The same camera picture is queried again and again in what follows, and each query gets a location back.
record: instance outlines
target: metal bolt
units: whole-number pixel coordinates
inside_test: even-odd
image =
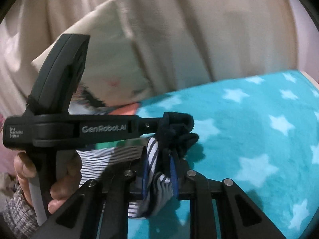
[[[226,186],[232,186],[234,184],[234,182],[231,179],[225,179],[224,183]]]
[[[87,186],[88,186],[88,187],[93,187],[93,186],[95,186],[96,184],[97,184],[97,181],[94,180],[94,179],[91,179],[91,180],[88,180],[88,181],[87,181]]]
[[[125,175],[126,177],[130,177],[130,176],[133,175],[133,171],[132,171],[132,170],[126,170],[126,171],[124,171],[124,175]]]
[[[189,177],[194,177],[196,175],[196,172],[194,170],[189,170],[189,171],[187,171],[187,175]]]

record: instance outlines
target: black and white striped cloth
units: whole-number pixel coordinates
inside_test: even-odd
[[[80,186],[89,179],[97,179],[104,169],[112,164],[131,161],[140,158],[143,146],[115,147],[91,151],[78,151],[82,159],[82,180]],[[170,179],[161,172],[155,173],[157,156],[159,153],[158,142],[149,138],[147,145],[148,181],[147,196],[143,201],[129,203],[129,218],[145,216],[152,200],[151,215],[155,215],[173,197]]]

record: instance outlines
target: white pillow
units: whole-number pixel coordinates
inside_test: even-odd
[[[114,0],[100,4],[64,33],[91,36],[81,83],[107,106],[135,103],[154,95],[124,34]],[[38,71],[53,45],[32,61]]]

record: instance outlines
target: blue blanket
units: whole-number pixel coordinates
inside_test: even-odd
[[[233,179],[287,239],[319,206],[319,93],[298,71],[225,80],[142,102],[195,119],[199,142],[187,160],[209,179]],[[149,220],[129,220],[129,238],[189,238],[189,202],[171,200]]]

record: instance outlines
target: gray knit sleeve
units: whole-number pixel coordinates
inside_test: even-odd
[[[17,239],[29,239],[39,228],[35,211],[26,203],[21,187],[18,187],[2,215]]]

